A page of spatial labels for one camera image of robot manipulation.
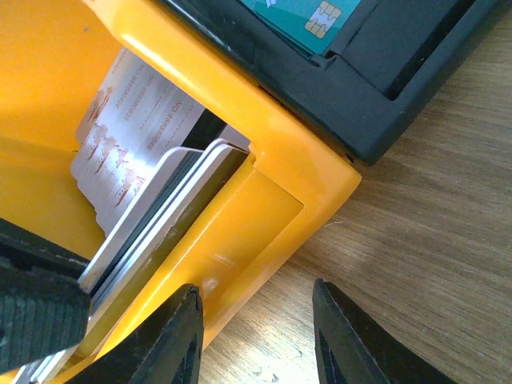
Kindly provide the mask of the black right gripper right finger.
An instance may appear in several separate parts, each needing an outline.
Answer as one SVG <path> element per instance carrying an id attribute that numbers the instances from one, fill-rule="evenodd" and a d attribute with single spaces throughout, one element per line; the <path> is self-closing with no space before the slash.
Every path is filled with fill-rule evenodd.
<path id="1" fill-rule="evenodd" d="M 406 348 L 332 282 L 312 294 L 320 383 L 452 383 Z"/>

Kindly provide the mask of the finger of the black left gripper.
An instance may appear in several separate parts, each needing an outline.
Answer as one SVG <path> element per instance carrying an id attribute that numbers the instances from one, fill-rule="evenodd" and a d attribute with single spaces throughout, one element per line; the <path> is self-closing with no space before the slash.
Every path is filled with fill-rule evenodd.
<path id="1" fill-rule="evenodd" d="M 1 221 L 1 368 L 79 344 L 90 296 L 78 278 L 87 259 L 7 220 Z"/>

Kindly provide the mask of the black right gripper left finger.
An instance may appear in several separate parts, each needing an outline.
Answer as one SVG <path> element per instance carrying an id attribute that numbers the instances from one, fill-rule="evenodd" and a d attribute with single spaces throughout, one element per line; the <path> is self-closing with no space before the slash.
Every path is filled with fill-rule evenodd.
<path id="1" fill-rule="evenodd" d="M 141 325 L 70 383 L 197 383 L 204 336 L 199 288 L 179 287 Z"/>

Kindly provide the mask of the yellow bin with white cards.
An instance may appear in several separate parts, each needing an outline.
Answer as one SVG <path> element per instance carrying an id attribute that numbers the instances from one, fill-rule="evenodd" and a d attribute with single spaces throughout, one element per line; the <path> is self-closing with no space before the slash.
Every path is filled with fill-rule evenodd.
<path id="1" fill-rule="evenodd" d="M 122 46 L 250 140 L 250 155 L 127 308 L 100 358 L 184 283 L 205 340 L 342 206 L 360 174 L 154 1 L 1 4 L 1 216 L 89 257 L 102 240 L 70 173 L 75 130 Z"/>

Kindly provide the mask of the black bin with teal cards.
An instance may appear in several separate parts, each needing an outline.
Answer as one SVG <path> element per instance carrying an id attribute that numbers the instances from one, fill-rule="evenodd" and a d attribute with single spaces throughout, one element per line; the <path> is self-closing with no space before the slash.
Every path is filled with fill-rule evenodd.
<path id="1" fill-rule="evenodd" d="M 242 1 L 169 1 L 325 143 L 371 166 L 496 22 L 508 1 L 360 1 L 323 54 L 310 54 Z"/>

